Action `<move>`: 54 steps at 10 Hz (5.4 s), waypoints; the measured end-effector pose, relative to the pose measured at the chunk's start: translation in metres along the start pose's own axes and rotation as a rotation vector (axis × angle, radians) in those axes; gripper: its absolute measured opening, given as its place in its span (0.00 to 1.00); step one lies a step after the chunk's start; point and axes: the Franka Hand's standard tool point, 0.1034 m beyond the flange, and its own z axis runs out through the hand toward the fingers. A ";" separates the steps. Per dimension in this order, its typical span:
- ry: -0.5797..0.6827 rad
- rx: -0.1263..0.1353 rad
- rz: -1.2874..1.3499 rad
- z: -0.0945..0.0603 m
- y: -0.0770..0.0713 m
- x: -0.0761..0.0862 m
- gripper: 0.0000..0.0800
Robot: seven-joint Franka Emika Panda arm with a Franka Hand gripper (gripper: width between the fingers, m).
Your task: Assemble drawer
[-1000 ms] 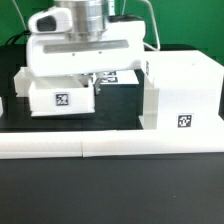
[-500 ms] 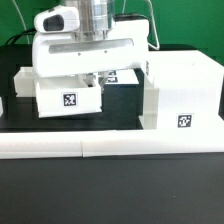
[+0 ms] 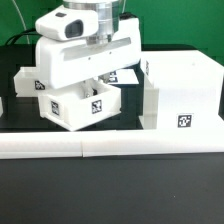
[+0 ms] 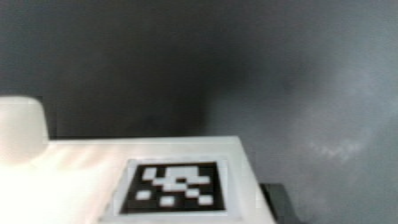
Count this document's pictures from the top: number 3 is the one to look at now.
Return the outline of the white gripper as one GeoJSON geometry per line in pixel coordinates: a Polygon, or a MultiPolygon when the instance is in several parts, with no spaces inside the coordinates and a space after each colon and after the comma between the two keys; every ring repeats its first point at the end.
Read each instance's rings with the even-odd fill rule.
{"type": "Polygon", "coordinates": [[[118,69],[137,64],[141,56],[139,20],[119,22],[119,30],[107,44],[88,45],[85,39],[59,42],[41,37],[36,45],[37,79],[58,89],[78,82],[84,97],[93,96],[93,77],[104,83],[117,83],[118,69]]]}

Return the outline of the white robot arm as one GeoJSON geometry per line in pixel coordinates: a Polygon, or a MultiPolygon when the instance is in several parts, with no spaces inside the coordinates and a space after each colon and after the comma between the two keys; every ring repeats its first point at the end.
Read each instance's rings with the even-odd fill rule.
{"type": "Polygon", "coordinates": [[[63,0],[35,28],[37,77],[52,90],[140,61],[139,19],[122,19],[119,0],[63,0]]]}

